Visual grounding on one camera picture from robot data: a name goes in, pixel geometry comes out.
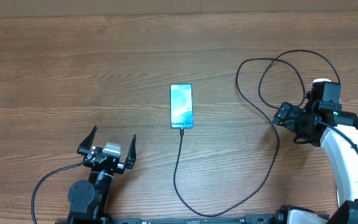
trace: wood grain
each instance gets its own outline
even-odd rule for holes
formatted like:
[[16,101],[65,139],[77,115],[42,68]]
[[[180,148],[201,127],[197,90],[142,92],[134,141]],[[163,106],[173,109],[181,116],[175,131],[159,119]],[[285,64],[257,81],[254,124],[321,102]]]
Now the wood grain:
[[[329,58],[341,76],[344,110],[358,115],[358,12],[0,19],[0,223],[31,223],[36,183],[80,161],[76,148],[94,125],[99,146],[111,141],[125,150],[138,136],[134,169],[117,175],[111,189],[114,217],[195,217],[172,185],[180,140],[169,125],[172,83],[191,83],[194,91],[195,127],[183,140],[179,191],[204,213],[233,205],[263,181],[276,145],[262,115],[239,96],[236,70],[245,59],[291,49]],[[335,79],[315,55],[283,59],[306,86]],[[244,65],[239,84],[272,117],[257,96],[267,65]],[[279,105],[299,102],[302,91],[291,68],[276,64],[262,94]],[[224,216],[271,213],[284,203],[337,209],[323,150],[294,145],[292,133],[278,130],[281,148],[265,186]],[[49,178],[35,202],[39,223],[64,220],[68,188],[88,174],[79,167]]]

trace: wooden table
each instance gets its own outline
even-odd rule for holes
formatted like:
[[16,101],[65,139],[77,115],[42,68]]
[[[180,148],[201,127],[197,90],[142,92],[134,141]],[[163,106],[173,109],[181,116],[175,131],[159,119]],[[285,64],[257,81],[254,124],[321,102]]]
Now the wooden table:
[[[178,199],[172,175],[180,140],[170,128],[172,83],[191,83],[195,127],[186,130],[178,189],[203,213],[220,212],[263,181],[276,139],[262,115],[238,94],[234,79],[248,58],[315,50],[336,66],[344,110],[358,115],[358,12],[280,12],[164,16],[0,19],[0,223],[32,223],[30,198],[48,172],[77,163],[79,143],[94,125],[95,144],[121,144],[137,134],[133,170],[116,175],[108,211],[114,217],[196,217]],[[309,89],[335,76],[323,60],[286,55]],[[239,84],[257,96],[268,62],[251,62]],[[276,64],[262,85],[274,105],[301,100],[294,71]],[[281,148],[262,190],[226,217],[272,213],[281,204],[321,213],[337,209],[336,188],[321,148]],[[47,179],[35,202],[39,223],[64,220],[68,188],[87,179],[79,167]]]

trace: smartphone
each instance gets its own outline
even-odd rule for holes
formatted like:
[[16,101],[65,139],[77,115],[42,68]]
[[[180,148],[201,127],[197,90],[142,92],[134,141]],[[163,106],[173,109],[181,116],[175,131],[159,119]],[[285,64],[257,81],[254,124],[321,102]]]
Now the smartphone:
[[190,84],[171,85],[171,128],[193,127],[193,88]]

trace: phone screen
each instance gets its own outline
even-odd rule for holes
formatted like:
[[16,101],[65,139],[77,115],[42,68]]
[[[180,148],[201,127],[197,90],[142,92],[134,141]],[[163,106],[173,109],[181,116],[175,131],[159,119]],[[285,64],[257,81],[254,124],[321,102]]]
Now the phone screen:
[[190,84],[171,85],[171,128],[193,127],[193,90]]

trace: beige wall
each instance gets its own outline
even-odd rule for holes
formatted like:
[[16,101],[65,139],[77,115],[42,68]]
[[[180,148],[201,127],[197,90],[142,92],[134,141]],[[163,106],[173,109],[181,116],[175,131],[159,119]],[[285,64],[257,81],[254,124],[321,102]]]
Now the beige wall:
[[0,0],[0,17],[358,10],[358,0]]

